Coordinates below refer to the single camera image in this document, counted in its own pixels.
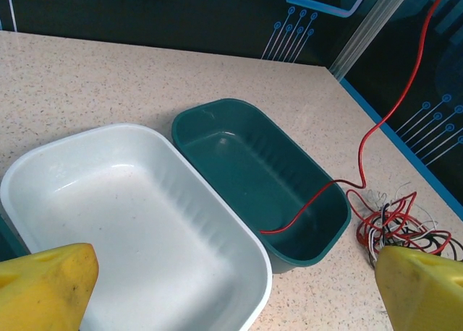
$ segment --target tangled wires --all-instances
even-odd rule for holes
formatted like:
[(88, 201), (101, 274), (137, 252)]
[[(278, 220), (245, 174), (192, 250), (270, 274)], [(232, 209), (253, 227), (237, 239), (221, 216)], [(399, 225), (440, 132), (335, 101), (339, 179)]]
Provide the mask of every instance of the tangled wires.
[[(453, 259), (463, 261), (459, 259), (463, 254), (463, 246), (452, 238), (448, 231), (438, 230), (437, 222), (429, 213), (425, 211), (429, 220), (423, 222), (410, 215), (417, 193), (413, 192), (397, 199), (398, 192), (399, 190), (395, 199), (389, 203), (384, 203), (387, 199), (386, 194), (378, 195), (378, 199), (373, 200), (377, 210), (374, 210), (357, 191), (350, 189), (346, 192), (352, 211), (362, 221), (357, 228), (357, 240), (367, 249), (371, 265), (375, 266), (377, 254), (384, 246), (404, 246), (439, 256), (448, 246), (452, 250)], [(351, 194), (360, 199), (366, 210), (370, 212), (369, 216), (364, 218), (359, 214), (351, 203), (349, 198)], [(383, 204), (379, 207), (378, 202), (381, 201)]]

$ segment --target blue edge trim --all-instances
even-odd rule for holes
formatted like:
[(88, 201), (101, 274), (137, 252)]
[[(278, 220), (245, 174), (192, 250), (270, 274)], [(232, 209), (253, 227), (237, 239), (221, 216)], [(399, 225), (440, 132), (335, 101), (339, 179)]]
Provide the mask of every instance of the blue edge trim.
[[(370, 118), (378, 123), (381, 117), (368, 104), (366, 99), (359, 94), (351, 84), (343, 79), (340, 81), (343, 88), (357, 101), (362, 109), (370, 116)], [(439, 194), (444, 202), (463, 220), (463, 206), (456, 200), (456, 198), (447, 190), (447, 188), (428, 170), (424, 163), (407, 147), (407, 145), (397, 136), (388, 124), (381, 126), (381, 131), (399, 148), (400, 152), (407, 158), (407, 160), (420, 172), (421, 176), (433, 187)]]

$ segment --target green plastic container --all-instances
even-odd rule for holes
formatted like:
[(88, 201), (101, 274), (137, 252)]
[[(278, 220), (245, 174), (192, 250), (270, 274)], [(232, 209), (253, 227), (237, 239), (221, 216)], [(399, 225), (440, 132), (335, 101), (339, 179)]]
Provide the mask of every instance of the green plastic container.
[(349, 224), (347, 199), (334, 185), (290, 229), (260, 233), (289, 223), (331, 177), (249, 103), (223, 99), (184, 111), (172, 124), (172, 137), (263, 242), (274, 273), (319, 262)]
[(0, 217), (0, 262), (26, 255), (22, 244), (14, 236), (8, 225)]

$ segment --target speckled countertop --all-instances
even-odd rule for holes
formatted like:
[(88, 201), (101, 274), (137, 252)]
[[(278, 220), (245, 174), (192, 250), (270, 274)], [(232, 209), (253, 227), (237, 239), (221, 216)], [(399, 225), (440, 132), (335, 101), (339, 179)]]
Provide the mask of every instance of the speckled countertop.
[[(321, 67), (0, 32), (0, 175), (39, 145), (132, 122), (170, 139), (181, 111), (240, 98), (267, 113), (328, 173), (358, 181), (357, 145), (373, 125)], [(417, 190), (417, 202), (463, 238), (463, 223), (382, 132), (364, 154), (369, 187)], [(274, 275), (252, 330), (391, 330), (354, 231), (319, 264)]]

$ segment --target white plastic container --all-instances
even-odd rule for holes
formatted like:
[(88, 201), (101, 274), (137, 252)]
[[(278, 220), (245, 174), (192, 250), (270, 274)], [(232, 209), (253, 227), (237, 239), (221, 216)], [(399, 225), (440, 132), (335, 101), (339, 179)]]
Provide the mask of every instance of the white plastic container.
[(91, 243), (81, 331), (246, 330), (265, 306), (262, 244), (159, 133), (117, 124), (16, 161), (3, 206), (32, 253)]

